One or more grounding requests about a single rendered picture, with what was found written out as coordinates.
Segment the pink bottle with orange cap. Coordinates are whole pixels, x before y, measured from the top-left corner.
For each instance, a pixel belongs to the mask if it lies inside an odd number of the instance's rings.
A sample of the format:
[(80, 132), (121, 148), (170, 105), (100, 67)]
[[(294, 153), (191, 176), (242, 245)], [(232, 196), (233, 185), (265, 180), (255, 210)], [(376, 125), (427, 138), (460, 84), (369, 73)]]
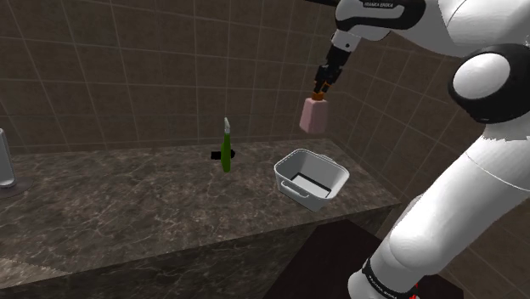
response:
[(328, 121), (329, 102), (324, 99), (324, 93), (313, 93), (306, 98), (299, 122), (300, 129), (309, 134), (325, 132)]

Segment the white flat card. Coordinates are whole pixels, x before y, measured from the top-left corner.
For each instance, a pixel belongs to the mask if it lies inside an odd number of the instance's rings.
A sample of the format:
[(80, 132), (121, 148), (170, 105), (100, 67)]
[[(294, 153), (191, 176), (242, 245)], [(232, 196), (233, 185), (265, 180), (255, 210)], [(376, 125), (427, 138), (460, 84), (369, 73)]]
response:
[(304, 189), (308, 193), (312, 193), (313, 195), (316, 195), (320, 198), (326, 198), (330, 194), (330, 191), (331, 191), (330, 188), (324, 186), (323, 184), (317, 182), (316, 180), (300, 172), (297, 173), (291, 179), (291, 181), (299, 185), (302, 189)]

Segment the white plastic bin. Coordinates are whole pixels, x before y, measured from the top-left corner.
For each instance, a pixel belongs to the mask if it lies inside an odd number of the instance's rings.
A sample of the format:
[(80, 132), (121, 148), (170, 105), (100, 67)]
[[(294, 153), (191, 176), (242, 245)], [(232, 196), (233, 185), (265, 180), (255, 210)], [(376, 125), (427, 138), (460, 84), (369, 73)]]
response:
[[(344, 166), (308, 149), (295, 149), (278, 161), (273, 170), (279, 192), (312, 212), (318, 212), (332, 201), (350, 177)], [(330, 194), (320, 198), (293, 183), (291, 179), (299, 172), (330, 188)]]

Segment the green bottle with white tip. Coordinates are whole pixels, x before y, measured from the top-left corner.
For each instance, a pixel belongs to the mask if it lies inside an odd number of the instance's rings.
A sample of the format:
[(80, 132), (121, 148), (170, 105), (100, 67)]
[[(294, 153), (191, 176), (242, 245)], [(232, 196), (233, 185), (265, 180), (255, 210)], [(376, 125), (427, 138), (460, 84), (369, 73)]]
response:
[(224, 172), (230, 172), (231, 169), (231, 142), (230, 142), (230, 124), (228, 118), (225, 117), (224, 121), (224, 135), (221, 149), (221, 162)]

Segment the grey faucet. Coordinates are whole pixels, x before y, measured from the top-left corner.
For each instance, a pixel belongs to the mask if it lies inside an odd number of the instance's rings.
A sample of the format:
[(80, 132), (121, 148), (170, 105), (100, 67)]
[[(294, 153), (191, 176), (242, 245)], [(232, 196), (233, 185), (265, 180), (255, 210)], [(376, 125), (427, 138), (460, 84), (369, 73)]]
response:
[(0, 199), (23, 194), (32, 185), (32, 178), (16, 176), (6, 133), (0, 128)]

